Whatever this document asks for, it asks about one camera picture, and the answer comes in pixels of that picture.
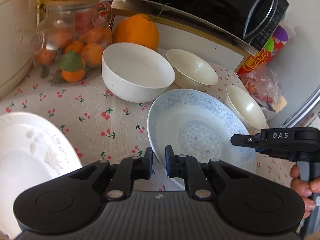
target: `gray ribbed surface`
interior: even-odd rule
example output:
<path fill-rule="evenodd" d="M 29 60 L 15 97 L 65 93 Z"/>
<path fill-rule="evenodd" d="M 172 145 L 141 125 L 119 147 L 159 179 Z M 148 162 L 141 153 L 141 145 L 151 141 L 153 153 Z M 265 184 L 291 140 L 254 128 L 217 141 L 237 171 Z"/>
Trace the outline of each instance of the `gray ribbed surface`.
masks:
<path fill-rule="evenodd" d="M 24 233 L 19 240 L 298 240 L 285 236 L 257 237 L 227 225 L 213 206 L 186 192 L 134 191 L 131 197 L 109 203 L 100 217 L 80 231 L 64 236 Z"/>

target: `blue floral pattern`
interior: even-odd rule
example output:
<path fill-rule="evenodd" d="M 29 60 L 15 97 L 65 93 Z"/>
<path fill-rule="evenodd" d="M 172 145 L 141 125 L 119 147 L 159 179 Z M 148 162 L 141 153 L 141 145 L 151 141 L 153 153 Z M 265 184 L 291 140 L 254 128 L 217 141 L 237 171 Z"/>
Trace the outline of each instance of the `blue floral pattern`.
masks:
<path fill-rule="evenodd" d="M 223 121 L 224 127 L 229 130 L 231 134 L 249 134 L 246 127 L 240 121 L 240 119 L 228 108 L 214 97 L 190 89 L 176 89 L 168 91 L 159 96 L 152 104 L 148 114 L 148 135 L 153 151 L 156 156 L 160 156 L 161 152 L 156 142 L 156 123 L 159 117 L 164 116 L 168 110 L 176 106 L 198 106 L 202 109 L 210 111 L 215 117 Z M 203 135 L 199 143 L 195 143 L 196 130 Z M 219 145 L 217 140 L 219 136 L 214 132 L 214 129 L 201 122 L 189 122 L 183 125 L 180 129 L 179 140 L 181 148 L 186 154 L 191 151 L 197 151 L 202 153 L 201 162 L 208 162 L 211 156 L 221 156 L 220 151 L 223 151 L 224 146 Z M 237 147 L 239 152 L 239 158 L 237 161 L 233 161 L 233 165 L 236 165 L 242 169 L 250 172 L 255 172 L 255 150 L 253 148 Z"/>

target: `white logo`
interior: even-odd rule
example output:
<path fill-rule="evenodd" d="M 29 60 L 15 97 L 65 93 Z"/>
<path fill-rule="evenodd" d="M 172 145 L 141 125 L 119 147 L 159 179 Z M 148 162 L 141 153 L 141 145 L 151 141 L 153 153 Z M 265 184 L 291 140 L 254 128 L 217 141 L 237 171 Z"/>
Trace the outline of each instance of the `white logo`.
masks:
<path fill-rule="evenodd" d="M 162 195 L 162 194 L 158 194 L 158 195 L 155 195 L 155 198 L 157 198 L 157 199 L 162 199 L 162 198 L 164 198 L 164 195 Z"/>
<path fill-rule="evenodd" d="M 288 137 L 288 133 L 284 133 L 284 136 L 282 135 L 282 133 L 280 133 L 279 135 L 277 133 L 273 133 L 273 138 L 287 138 Z"/>

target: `plate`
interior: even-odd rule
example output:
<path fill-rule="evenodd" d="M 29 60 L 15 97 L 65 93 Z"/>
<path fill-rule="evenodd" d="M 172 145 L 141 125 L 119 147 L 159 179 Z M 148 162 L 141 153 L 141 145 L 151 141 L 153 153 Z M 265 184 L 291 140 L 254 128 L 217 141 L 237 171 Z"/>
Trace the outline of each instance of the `plate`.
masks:
<path fill-rule="evenodd" d="M 67 138 L 46 119 L 30 113 L 0 116 L 0 230 L 20 232 L 12 206 L 24 190 L 81 168 Z"/>
<path fill-rule="evenodd" d="M 219 100 L 191 89 L 163 93 L 152 104 L 147 122 L 153 152 L 165 170 L 165 147 L 171 145 L 175 155 L 194 156 L 208 163 L 217 158 L 255 173 L 253 148 L 233 146 L 234 134 L 249 134 L 240 119 Z M 182 188 L 182 179 L 174 181 Z"/>

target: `cream bowl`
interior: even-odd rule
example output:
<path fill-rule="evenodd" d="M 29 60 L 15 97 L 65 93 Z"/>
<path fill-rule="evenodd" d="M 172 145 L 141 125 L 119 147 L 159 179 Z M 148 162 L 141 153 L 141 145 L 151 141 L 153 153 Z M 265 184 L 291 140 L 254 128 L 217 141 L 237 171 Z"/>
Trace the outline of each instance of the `cream bowl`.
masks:
<path fill-rule="evenodd" d="M 155 100 L 174 81 L 170 63 L 155 51 L 134 43 L 115 43 L 102 55 L 102 78 L 108 89 L 123 100 Z"/>
<path fill-rule="evenodd" d="M 202 90 L 204 85 L 215 85 L 218 76 L 214 69 L 202 58 L 182 49 L 167 51 L 167 59 L 173 66 L 174 82 L 181 88 Z"/>
<path fill-rule="evenodd" d="M 260 106 L 243 89 L 234 85 L 228 86 L 225 105 L 239 117 L 249 131 L 266 127 L 267 122 Z"/>

